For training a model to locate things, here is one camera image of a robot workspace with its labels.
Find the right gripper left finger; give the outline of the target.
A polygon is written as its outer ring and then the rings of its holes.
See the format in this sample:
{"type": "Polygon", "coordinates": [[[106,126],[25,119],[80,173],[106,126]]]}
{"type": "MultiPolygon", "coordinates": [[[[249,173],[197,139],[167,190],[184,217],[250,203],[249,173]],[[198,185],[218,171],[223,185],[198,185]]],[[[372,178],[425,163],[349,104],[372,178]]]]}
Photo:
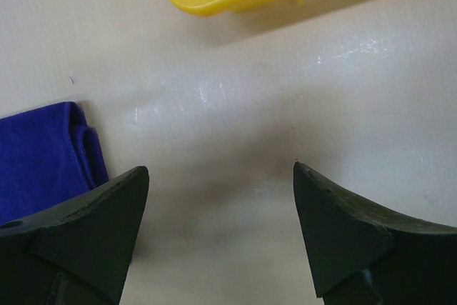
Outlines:
{"type": "Polygon", "coordinates": [[[1,226],[2,304],[119,304],[149,191],[138,166],[1,226]]]}

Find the purple towel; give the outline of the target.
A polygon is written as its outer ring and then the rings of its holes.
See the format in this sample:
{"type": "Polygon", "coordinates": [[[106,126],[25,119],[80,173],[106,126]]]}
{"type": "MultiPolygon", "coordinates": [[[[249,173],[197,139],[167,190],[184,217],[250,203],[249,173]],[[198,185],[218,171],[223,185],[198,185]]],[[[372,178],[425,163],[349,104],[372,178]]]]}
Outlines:
{"type": "Polygon", "coordinates": [[[1,120],[1,226],[110,180],[97,135],[74,102],[1,120]]]}

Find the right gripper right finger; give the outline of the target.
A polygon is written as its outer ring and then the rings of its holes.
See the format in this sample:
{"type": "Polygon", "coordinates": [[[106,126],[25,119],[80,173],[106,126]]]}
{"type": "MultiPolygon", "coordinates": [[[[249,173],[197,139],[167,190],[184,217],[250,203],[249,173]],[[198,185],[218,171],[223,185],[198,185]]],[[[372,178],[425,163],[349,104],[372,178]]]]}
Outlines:
{"type": "Polygon", "coordinates": [[[325,304],[454,304],[456,229],[386,208],[296,163],[293,193],[325,304]]]}

